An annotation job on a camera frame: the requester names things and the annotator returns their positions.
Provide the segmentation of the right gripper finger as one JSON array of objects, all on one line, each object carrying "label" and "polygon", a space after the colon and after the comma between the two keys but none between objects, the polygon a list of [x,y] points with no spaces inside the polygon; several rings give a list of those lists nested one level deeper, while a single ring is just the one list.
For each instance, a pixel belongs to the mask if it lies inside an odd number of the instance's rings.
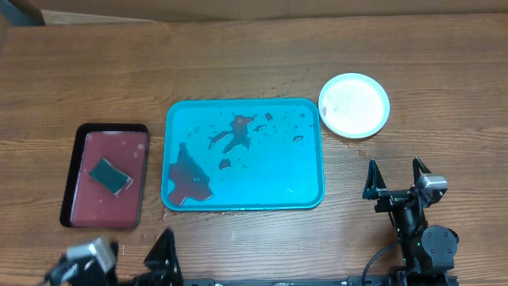
[{"label": "right gripper finger", "polygon": [[412,161],[413,174],[414,174],[414,185],[421,185],[425,180],[428,179],[428,174],[431,171],[425,166],[419,157],[415,157]]},{"label": "right gripper finger", "polygon": [[362,194],[363,199],[378,199],[384,192],[387,191],[387,186],[379,171],[379,167],[374,159],[369,161],[368,177]]}]

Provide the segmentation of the light blue plate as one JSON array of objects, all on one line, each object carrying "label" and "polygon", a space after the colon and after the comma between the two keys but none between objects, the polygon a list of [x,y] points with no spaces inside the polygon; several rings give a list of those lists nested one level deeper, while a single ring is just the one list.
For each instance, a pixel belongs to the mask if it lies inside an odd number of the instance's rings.
[{"label": "light blue plate", "polygon": [[317,105],[325,126],[351,139],[378,133],[391,111],[390,99],[382,85],[360,73],[344,73],[330,79],[322,87]]}]

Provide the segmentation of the green scrub sponge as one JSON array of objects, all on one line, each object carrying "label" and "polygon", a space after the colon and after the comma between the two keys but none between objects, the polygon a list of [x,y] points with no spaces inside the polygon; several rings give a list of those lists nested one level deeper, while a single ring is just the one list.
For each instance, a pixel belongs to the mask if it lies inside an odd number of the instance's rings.
[{"label": "green scrub sponge", "polygon": [[105,158],[101,158],[89,171],[89,176],[115,196],[119,196],[133,182],[130,176],[120,171]]}]

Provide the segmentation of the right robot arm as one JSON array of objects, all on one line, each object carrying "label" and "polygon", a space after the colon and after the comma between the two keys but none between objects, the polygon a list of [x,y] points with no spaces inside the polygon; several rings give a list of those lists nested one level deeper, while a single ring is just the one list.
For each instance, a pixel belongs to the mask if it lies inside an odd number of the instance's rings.
[{"label": "right robot arm", "polygon": [[413,159],[414,182],[406,190],[390,191],[375,160],[369,161],[363,199],[375,200],[375,212],[388,213],[398,236],[405,264],[391,271],[390,285],[450,285],[447,272],[454,268],[457,233],[428,224],[424,209],[439,203],[448,181],[433,174],[419,158]]}]

